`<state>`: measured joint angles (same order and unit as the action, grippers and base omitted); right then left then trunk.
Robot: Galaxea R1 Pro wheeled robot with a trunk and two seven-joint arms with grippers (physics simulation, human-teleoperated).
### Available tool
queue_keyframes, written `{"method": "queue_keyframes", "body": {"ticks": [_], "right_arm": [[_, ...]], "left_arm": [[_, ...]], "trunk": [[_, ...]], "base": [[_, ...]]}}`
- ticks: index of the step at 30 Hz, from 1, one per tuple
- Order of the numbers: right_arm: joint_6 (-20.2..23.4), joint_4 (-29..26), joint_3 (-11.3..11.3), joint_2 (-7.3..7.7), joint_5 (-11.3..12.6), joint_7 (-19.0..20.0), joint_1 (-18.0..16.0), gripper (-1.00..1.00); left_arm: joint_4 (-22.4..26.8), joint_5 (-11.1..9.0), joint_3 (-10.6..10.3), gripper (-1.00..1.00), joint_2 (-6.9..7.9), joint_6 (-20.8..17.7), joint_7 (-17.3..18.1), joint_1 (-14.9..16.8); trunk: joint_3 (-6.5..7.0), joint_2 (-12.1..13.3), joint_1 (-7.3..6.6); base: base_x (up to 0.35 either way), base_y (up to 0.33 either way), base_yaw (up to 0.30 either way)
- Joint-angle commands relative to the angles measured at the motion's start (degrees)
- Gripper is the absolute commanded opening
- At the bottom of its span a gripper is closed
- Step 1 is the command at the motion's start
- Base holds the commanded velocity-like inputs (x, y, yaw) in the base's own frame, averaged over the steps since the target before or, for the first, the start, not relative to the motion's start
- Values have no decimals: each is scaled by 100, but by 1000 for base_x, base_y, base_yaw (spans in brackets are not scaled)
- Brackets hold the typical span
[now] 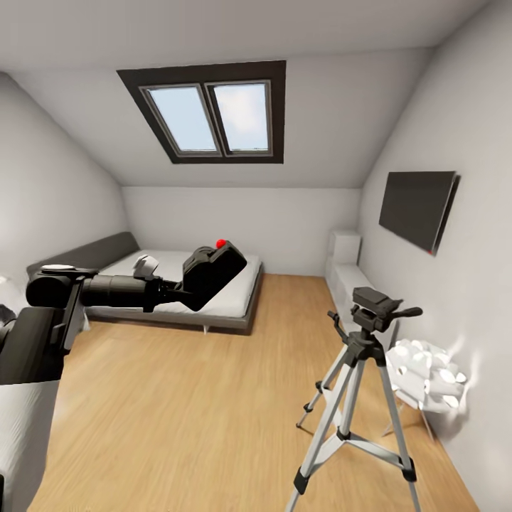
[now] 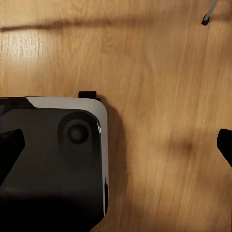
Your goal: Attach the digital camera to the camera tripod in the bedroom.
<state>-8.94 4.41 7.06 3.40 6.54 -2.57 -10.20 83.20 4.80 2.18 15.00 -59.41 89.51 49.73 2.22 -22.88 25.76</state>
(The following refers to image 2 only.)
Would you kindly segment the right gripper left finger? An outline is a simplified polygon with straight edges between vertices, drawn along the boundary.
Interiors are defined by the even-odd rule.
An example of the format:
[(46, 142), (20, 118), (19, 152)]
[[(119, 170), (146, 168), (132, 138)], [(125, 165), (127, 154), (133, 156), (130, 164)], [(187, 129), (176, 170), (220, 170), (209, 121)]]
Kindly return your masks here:
[(0, 134), (0, 187), (25, 147), (21, 129)]

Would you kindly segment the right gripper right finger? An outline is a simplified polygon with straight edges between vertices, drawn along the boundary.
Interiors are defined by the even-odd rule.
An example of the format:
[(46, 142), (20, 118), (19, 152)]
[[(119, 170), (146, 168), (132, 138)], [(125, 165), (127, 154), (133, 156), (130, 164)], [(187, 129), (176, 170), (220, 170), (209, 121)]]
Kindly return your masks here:
[(217, 146), (232, 167), (232, 130), (220, 129)]

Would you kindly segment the camera tripod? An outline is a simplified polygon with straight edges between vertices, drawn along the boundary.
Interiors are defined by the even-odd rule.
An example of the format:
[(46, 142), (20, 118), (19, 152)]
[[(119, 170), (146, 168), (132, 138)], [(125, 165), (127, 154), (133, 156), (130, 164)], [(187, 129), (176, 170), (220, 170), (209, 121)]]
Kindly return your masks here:
[(213, 9), (215, 8), (217, 2), (218, 2), (218, 0), (214, 0), (214, 1), (213, 1), (213, 4), (211, 5), (211, 8), (210, 8), (209, 11), (206, 13), (206, 15), (205, 15), (205, 17), (204, 17), (204, 19), (203, 19), (203, 21), (202, 21), (202, 24), (203, 24), (204, 26), (207, 26), (207, 25), (208, 25), (210, 15), (211, 15)]

